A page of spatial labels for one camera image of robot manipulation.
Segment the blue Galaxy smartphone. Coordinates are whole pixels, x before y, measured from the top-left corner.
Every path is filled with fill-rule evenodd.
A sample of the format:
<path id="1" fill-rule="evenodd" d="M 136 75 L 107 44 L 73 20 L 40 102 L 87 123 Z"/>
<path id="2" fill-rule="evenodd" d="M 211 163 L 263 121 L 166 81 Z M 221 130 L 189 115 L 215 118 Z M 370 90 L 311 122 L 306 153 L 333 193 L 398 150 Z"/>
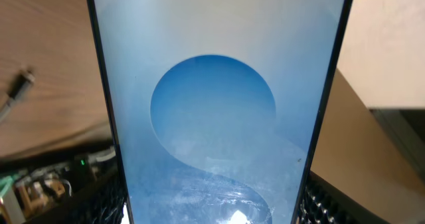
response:
<path id="1" fill-rule="evenodd" d="M 132 223 L 294 223 L 353 0 L 87 0 Z"/>

